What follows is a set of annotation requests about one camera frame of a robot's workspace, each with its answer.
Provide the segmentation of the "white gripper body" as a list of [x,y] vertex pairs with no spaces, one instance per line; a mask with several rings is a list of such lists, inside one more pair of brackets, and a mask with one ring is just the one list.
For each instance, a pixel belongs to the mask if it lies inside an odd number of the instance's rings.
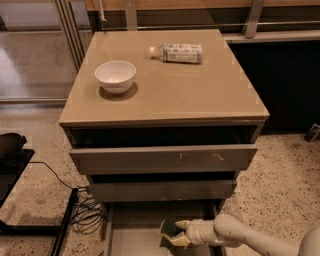
[[193,245],[216,245],[218,241],[213,220],[192,220],[185,233]]

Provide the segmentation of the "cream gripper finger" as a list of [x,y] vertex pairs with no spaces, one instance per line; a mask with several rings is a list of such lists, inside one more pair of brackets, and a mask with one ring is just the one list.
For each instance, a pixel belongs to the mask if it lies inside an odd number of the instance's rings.
[[186,230],[190,223],[191,223],[190,220],[181,220],[181,221],[177,221],[175,225],[182,230]]
[[173,246],[176,247],[187,247],[191,240],[187,237],[184,232],[180,232],[176,236],[169,236],[168,234],[163,234],[163,237],[168,240]]

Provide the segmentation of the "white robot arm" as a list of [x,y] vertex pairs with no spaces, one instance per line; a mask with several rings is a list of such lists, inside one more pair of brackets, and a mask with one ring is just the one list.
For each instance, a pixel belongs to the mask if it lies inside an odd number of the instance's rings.
[[213,220],[164,219],[159,234],[176,247],[246,245],[260,256],[299,256],[298,246],[254,230],[229,214],[219,214]]

